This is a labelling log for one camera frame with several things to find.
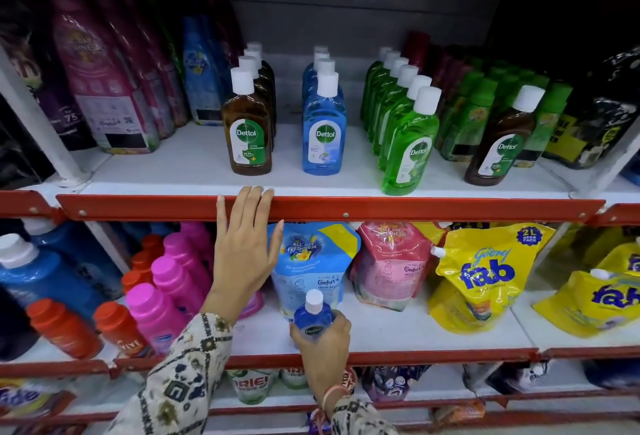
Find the yellow detergent pouch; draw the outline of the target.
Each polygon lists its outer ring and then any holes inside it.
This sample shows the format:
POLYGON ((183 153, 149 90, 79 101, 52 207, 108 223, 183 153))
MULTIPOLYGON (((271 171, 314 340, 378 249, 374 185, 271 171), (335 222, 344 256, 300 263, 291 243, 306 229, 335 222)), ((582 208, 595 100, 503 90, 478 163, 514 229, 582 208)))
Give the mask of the yellow detergent pouch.
POLYGON ((413 221, 412 225, 420 231, 420 233, 433 243, 433 245, 442 245, 447 233, 451 230, 452 222, 427 222, 413 221))
POLYGON ((556 293, 532 305, 560 330, 589 338, 640 319, 640 274, 577 270, 556 293))
POLYGON ((633 242, 616 246, 598 263, 596 269, 613 274, 640 276, 640 236, 633 242))
POLYGON ((536 257, 555 233, 536 222, 450 231, 444 246, 431 247, 442 281, 429 296, 430 315, 454 334, 492 329, 524 291, 536 257))

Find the row of dark red bottles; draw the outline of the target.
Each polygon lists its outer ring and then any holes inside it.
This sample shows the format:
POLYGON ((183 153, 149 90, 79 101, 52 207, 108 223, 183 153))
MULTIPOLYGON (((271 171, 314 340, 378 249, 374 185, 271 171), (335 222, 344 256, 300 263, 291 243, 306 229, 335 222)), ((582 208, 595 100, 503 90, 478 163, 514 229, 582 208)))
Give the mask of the row of dark red bottles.
POLYGON ((404 40, 401 57, 417 67, 419 74, 431 77, 435 86, 452 93, 474 69, 463 51, 457 45, 437 45, 426 32, 412 29, 404 40))

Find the person's right hand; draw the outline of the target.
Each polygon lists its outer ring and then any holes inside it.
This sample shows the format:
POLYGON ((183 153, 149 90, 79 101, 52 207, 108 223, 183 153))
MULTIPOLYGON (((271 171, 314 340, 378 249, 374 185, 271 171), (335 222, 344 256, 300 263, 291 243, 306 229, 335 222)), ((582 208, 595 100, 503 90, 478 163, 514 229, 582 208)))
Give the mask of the person's right hand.
POLYGON ((349 355, 351 322, 339 310, 332 310, 332 325, 317 339, 318 347, 297 347, 309 389, 319 403, 327 387, 342 383, 349 355))

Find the brown bottle white cap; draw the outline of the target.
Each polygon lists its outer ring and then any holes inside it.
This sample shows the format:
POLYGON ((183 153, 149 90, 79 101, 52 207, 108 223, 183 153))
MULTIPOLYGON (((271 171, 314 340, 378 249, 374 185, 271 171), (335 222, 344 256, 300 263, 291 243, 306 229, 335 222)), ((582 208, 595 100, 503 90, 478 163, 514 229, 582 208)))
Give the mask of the brown bottle white cap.
POLYGON ((245 50, 245 55, 238 57, 238 64, 240 68, 252 72, 257 93, 267 105, 271 120, 271 150, 273 150, 276 135, 276 101, 273 80, 262 65, 261 54, 258 51, 245 50))
POLYGON ((257 53, 255 55, 256 58, 259 58, 261 62, 260 73, 265 77, 268 77, 271 83, 271 91, 273 95, 274 102, 276 102, 276 82, 275 82, 275 73, 270 66, 270 64, 264 58, 263 46, 260 42, 247 42, 245 51, 252 51, 257 53))
POLYGON ((536 126, 535 110, 544 94, 543 88, 525 84, 507 109, 490 117, 465 172, 466 183, 491 187, 504 180, 536 126))
POLYGON ((275 87, 275 75, 272 68, 262 57, 262 45, 258 42, 251 42, 247 44, 247 48, 244 50, 245 56, 251 56, 258 61, 258 71, 261 77, 264 77, 268 81, 268 87, 271 94, 271 119, 273 125, 273 136, 276 136, 277 125, 277 109, 276 109, 276 87, 275 87))
POLYGON ((252 72, 236 67, 230 71, 232 95, 221 107, 232 171, 257 176, 271 172, 271 116, 267 103, 255 89, 252 72))

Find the white and black pouch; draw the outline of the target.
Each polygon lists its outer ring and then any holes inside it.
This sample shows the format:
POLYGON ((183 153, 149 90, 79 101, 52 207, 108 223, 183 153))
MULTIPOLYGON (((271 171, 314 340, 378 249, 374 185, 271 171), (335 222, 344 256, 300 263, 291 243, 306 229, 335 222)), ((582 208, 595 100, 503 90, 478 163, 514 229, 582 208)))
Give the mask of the white and black pouch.
POLYGON ((551 361, 500 361, 463 364, 462 379, 474 391, 512 395, 532 391, 548 375, 551 361))

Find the orange wrist bangle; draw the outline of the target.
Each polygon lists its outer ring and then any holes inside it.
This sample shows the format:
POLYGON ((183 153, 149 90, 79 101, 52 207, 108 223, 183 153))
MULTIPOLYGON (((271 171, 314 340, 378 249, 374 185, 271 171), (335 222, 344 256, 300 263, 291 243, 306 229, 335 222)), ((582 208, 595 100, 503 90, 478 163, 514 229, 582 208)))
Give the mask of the orange wrist bangle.
POLYGON ((351 392, 347 387, 343 384, 334 384, 324 391, 324 394, 321 398, 320 407, 322 408, 325 415, 332 415, 336 404, 344 398, 349 398, 351 396, 351 392))

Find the row of pink refill pouches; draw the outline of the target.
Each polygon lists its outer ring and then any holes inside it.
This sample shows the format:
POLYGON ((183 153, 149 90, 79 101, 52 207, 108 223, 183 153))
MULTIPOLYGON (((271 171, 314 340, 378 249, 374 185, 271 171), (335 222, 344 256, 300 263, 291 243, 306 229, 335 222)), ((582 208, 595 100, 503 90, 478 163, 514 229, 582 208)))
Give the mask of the row of pink refill pouches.
POLYGON ((69 89, 98 147, 151 154, 186 124, 177 73, 117 0, 51 0, 69 89))

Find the person's left hand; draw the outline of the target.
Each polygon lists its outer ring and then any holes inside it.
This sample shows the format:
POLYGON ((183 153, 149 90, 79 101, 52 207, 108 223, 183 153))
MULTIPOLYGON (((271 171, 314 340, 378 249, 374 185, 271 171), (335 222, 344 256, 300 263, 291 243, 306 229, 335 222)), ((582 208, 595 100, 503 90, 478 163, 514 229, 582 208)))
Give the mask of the person's left hand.
POLYGON ((275 191, 269 188, 262 193, 264 228, 244 234, 244 200, 252 187, 239 191, 230 215, 227 214, 227 233, 224 239, 216 239, 213 283, 201 309, 202 313, 224 320, 228 327, 236 324, 253 295, 272 273, 267 271, 268 221, 275 191))

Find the red and white shelf rack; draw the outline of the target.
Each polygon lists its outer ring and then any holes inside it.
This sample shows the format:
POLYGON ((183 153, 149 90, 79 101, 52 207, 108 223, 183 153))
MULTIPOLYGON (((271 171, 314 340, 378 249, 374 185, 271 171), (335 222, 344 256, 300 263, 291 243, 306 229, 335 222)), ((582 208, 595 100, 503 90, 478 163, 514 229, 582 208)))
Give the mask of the red and white shelf rack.
MULTIPOLYGON (((243 21, 244 35, 258 33, 267 51, 279 44, 284 54, 267 61, 277 71, 282 89, 290 79, 286 72, 302 69, 308 60, 300 50, 303 37, 312 44, 338 47, 343 88, 360 87, 360 77, 371 63, 377 45, 417 25, 400 24, 396 31, 392 15, 417 11, 406 4, 419 0, 237 0, 236 14, 243 21)), ((434 0, 444 4, 444 0, 434 0)), ((505 50, 546 59, 550 65, 568 65, 569 57, 592 58, 605 45, 621 46, 623 27, 640 25, 640 0, 540 0, 532 1, 534 23, 524 25, 524 13, 505 3, 494 18, 498 35, 506 35, 505 50)), ((228 197, 250 179, 231 179, 222 172, 222 162, 196 166, 186 161, 198 152, 213 153, 204 127, 190 126, 172 137, 165 152, 149 156, 108 158, 100 151, 87 151, 96 165, 90 179, 72 186, 40 185, 37 199, 8 200, 1 210, 6 217, 49 214, 53 219, 78 221, 214 220, 216 196, 228 197)), ((441 165, 435 157, 428 166, 427 184, 413 196, 385 197, 373 166, 348 160, 337 176, 313 179, 293 172, 292 142, 278 143, 271 175, 253 180, 274 188, 276 221, 340 220, 482 220, 548 221, 562 226, 584 223, 594 228, 640 226, 640 187, 618 178, 619 170, 640 146, 640 124, 635 124, 611 152, 607 163, 590 170, 571 170, 561 164, 540 161, 534 168, 516 170, 496 187, 475 188, 453 172, 452 164, 441 165)))

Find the purple floral pouch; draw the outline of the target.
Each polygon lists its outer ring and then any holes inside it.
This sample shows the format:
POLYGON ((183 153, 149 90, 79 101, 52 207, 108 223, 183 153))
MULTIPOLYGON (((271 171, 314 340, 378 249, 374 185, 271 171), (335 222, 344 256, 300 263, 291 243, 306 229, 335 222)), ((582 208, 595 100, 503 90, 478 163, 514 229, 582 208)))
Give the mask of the purple floral pouch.
POLYGON ((373 402, 402 401, 432 365, 366 366, 362 387, 373 402))

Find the blue refill pouches row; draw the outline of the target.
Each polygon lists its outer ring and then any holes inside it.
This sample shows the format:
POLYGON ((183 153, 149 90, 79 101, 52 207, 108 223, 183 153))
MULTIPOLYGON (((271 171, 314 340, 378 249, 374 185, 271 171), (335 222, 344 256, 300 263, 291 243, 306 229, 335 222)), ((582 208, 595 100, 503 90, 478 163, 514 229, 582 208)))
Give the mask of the blue refill pouches row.
POLYGON ((185 16, 182 29, 184 87, 191 116, 197 125, 220 127, 221 108, 230 93, 228 64, 206 16, 185 16))

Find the group of black refill pouches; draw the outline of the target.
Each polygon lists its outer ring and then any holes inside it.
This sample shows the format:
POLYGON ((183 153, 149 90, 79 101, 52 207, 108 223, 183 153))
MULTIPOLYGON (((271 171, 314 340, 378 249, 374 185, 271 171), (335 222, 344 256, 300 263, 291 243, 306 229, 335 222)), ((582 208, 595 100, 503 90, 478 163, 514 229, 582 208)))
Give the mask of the group of black refill pouches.
POLYGON ((570 94, 542 156, 586 170, 640 116, 640 43, 595 65, 570 94))

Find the person's right forearm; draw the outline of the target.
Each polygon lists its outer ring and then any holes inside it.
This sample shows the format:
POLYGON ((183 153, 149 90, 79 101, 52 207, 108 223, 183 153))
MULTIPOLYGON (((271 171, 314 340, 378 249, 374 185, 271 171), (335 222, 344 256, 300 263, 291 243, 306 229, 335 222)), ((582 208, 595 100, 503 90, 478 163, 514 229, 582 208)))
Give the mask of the person's right forearm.
POLYGON ((308 435, 401 435, 372 403, 351 394, 341 399, 333 414, 327 416, 320 407, 321 398, 319 407, 308 414, 308 435))

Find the small blue bottle white cap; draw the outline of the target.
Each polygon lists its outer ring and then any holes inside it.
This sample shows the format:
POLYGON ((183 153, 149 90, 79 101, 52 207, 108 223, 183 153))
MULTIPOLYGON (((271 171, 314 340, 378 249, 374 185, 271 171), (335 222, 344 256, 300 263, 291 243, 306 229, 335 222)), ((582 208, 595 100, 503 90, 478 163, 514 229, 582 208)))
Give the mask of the small blue bottle white cap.
POLYGON ((304 305, 295 311, 293 324, 305 339, 315 342, 332 325, 334 318, 330 305, 324 302, 323 293, 312 289, 306 294, 304 305))

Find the dark blue pouch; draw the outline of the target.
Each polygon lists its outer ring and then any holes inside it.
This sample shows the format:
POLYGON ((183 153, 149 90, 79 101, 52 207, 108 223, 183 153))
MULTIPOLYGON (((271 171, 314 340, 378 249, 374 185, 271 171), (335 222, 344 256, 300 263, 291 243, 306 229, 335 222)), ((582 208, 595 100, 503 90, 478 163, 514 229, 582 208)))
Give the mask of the dark blue pouch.
POLYGON ((586 359, 581 362, 589 383, 603 389, 640 389, 640 358, 586 359))

